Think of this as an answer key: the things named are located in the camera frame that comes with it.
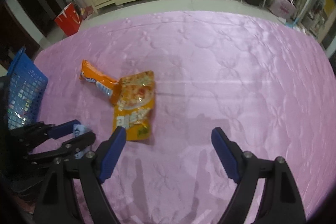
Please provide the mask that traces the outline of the orange long snack packet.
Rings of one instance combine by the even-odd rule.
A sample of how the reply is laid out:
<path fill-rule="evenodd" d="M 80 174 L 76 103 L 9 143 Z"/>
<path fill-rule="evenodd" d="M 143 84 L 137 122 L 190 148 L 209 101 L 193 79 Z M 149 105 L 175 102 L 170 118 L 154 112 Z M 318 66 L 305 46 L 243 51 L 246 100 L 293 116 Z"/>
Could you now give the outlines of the orange long snack packet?
<path fill-rule="evenodd" d="M 94 84 L 112 105 L 117 103 L 121 92 L 120 81 L 105 75 L 87 60 L 82 60 L 79 79 Z"/>

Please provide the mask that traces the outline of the orange pizza snack bag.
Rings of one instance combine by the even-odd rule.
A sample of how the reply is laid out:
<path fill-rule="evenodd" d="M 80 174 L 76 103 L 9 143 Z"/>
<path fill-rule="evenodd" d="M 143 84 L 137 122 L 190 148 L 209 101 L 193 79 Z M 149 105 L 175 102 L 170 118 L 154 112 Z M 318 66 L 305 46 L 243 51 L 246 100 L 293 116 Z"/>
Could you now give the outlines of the orange pizza snack bag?
<path fill-rule="evenodd" d="M 155 106 L 153 71 L 120 79 L 120 94 L 114 105 L 113 128 L 126 129 L 127 141 L 141 141 L 151 135 L 151 111 Z"/>

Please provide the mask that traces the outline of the blue plastic basket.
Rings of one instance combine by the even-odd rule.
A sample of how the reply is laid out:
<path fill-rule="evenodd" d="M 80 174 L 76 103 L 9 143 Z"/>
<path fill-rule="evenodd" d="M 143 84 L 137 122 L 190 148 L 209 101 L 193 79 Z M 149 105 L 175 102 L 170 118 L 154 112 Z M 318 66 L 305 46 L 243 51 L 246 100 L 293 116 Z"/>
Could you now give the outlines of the blue plastic basket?
<path fill-rule="evenodd" d="M 7 109 L 9 129 L 35 123 L 49 79 L 27 56 L 25 47 L 15 55 L 7 75 L 10 77 Z"/>

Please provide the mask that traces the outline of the red paper bag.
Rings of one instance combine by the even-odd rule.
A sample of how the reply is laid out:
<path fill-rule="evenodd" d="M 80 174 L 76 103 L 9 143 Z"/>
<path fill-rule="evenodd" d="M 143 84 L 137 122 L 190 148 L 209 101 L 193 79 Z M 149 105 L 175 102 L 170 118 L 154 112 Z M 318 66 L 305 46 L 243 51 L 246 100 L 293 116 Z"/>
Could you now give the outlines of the red paper bag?
<path fill-rule="evenodd" d="M 81 17 L 75 10 L 74 4 L 69 3 L 54 19 L 54 22 L 61 28 L 66 36 L 71 36 L 78 32 L 81 25 Z"/>

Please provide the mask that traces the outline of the light blue snack packet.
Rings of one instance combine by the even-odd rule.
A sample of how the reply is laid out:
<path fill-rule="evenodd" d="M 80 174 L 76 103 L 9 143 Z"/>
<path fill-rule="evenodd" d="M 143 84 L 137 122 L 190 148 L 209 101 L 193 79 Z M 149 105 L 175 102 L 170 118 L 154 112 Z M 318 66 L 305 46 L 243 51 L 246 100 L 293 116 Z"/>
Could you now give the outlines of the light blue snack packet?
<path fill-rule="evenodd" d="M 90 131 L 90 128 L 86 127 L 83 124 L 75 124 L 73 125 L 73 136 L 74 137 L 79 137 L 81 135 L 83 135 L 84 133 L 87 133 Z M 75 158 L 76 159 L 81 159 L 88 151 L 90 151 L 92 148 L 91 145 L 89 145 L 88 147 L 85 147 L 83 150 L 77 152 L 75 154 Z"/>

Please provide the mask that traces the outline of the pink gift bag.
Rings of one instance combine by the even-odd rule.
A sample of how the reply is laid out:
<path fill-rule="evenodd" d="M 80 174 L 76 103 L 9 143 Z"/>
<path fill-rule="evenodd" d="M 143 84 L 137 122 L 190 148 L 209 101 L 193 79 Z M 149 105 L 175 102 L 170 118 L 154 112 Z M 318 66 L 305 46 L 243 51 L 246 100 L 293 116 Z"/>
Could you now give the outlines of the pink gift bag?
<path fill-rule="evenodd" d="M 297 11 L 297 7 L 294 0 L 274 0 L 269 10 L 277 17 L 287 20 Z"/>

